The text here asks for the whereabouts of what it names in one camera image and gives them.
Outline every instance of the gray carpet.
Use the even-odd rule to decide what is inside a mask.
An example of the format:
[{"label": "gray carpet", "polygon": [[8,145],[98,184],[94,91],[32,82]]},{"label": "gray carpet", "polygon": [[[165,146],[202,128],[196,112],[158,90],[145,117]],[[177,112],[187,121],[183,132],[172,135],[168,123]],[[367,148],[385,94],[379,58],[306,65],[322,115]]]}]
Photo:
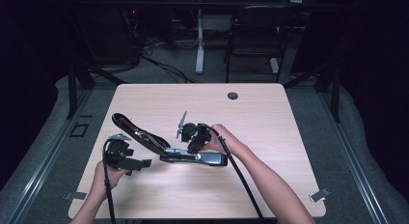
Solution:
[{"label": "gray carpet", "polygon": [[[177,67],[186,75],[201,82],[224,82],[224,48],[220,42],[206,42],[204,74],[194,72],[196,66],[196,47],[157,45],[152,59]],[[286,73],[282,82],[291,77],[288,73],[291,58],[285,63]],[[116,76],[130,83],[176,83],[164,70],[145,60],[133,70],[117,73]],[[67,192],[75,191],[82,176],[91,149],[100,129],[105,112],[115,92],[115,86],[105,78],[94,75],[95,89],[87,92],[79,88],[84,99],[72,122],[66,121],[68,114],[67,79],[57,83],[60,96],[53,113],[44,125],[36,142],[25,156],[13,177],[0,193],[1,219],[7,223],[19,206],[17,218],[20,223],[68,223],[70,201],[63,197]],[[390,223],[405,223],[409,220],[409,207],[385,180],[382,171],[370,157],[365,141],[362,121],[350,95],[341,90],[341,124],[334,125],[328,115],[326,95],[316,94],[312,81],[307,81],[297,89],[286,90],[295,120],[300,129],[314,173],[320,188],[327,187],[332,194],[325,201],[327,213],[317,218],[317,223],[376,223],[374,221],[360,187],[357,185],[351,168],[342,150],[343,145],[335,126],[341,126],[349,143],[356,153],[360,164],[371,184]],[[73,126],[88,125],[84,137],[68,137]],[[44,174],[44,181],[38,184],[40,190],[33,190],[32,200],[24,207],[21,194],[26,185],[38,172],[38,168],[55,145],[61,146],[55,154],[55,161],[50,162],[50,170]],[[217,221],[215,223],[236,223],[236,221]],[[96,223],[110,223],[98,220]]]}]

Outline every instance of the dark background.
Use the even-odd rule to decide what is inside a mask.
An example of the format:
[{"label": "dark background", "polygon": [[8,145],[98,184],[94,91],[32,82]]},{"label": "dark background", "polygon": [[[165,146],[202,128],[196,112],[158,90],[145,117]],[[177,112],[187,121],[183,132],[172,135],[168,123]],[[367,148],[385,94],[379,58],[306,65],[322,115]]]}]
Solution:
[{"label": "dark background", "polygon": [[[54,83],[72,58],[93,62],[81,17],[41,0],[0,0],[1,187],[35,140],[58,96]],[[409,200],[408,0],[317,0],[361,5],[354,13],[312,13],[292,71],[313,70],[339,49],[342,34],[356,30],[342,61],[341,85],[354,98],[368,147],[389,182]],[[107,43],[125,42],[117,36]],[[132,60],[127,42],[123,62]]]}]

